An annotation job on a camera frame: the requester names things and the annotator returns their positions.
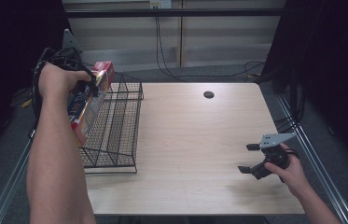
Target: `red box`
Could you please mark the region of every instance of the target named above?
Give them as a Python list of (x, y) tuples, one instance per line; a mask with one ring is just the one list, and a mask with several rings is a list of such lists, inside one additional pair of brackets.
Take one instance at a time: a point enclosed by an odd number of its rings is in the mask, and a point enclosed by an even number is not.
[(76, 95), (68, 106), (68, 116), (78, 147), (83, 147), (86, 143), (87, 136), (98, 117), (101, 104), (115, 77), (111, 62), (98, 62), (92, 69), (92, 73), (97, 76), (98, 96), (94, 97), (89, 87), (86, 87), (86, 90)]

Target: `hand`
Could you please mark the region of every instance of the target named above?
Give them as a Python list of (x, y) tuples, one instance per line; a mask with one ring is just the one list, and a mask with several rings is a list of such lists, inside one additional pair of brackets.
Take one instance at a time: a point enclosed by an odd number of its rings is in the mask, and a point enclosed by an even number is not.
[(39, 78), (39, 92), (43, 98), (63, 97), (75, 88), (79, 80), (91, 81), (85, 71), (66, 71), (51, 63), (46, 63)]
[[(285, 144), (281, 144), (283, 149), (289, 149)], [(305, 177), (304, 171), (302, 170), (301, 162), (294, 155), (288, 155), (289, 166), (286, 169), (281, 169), (280, 167), (266, 162), (264, 167), (271, 171), (273, 174), (279, 175), (289, 187), (290, 192), (299, 197), (299, 195), (311, 186)]]

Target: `white wall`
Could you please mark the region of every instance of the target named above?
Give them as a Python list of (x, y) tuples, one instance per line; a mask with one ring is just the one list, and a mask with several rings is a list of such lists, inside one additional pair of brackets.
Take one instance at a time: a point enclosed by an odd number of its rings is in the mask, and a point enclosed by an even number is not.
[[(66, 9), (142, 9), (148, 1), (63, 0)], [(282, 8), (285, 0), (173, 0), (173, 8)], [(161, 42), (169, 66), (264, 61), (279, 17), (160, 18)], [(74, 36), (93, 60), (117, 59), (131, 69), (157, 68), (155, 18), (70, 19)]]

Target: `wire rack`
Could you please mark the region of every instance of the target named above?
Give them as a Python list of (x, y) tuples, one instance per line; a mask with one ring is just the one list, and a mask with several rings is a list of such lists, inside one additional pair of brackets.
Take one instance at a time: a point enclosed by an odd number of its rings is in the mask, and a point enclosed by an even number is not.
[(142, 83), (116, 74), (80, 156), (87, 174), (137, 173), (136, 146)]

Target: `wooden table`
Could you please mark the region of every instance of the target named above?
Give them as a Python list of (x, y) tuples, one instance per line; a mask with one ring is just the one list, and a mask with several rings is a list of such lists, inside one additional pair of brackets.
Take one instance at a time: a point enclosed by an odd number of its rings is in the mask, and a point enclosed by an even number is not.
[[(263, 161), (247, 151), (276, 133), (256, 84), (144, 83), (136, 175), (87, 175), (95, 214), (303, 214), (276, 175), (256, 180), (238, 165)], [(206, 99), (205, 91), (215, 97)]]

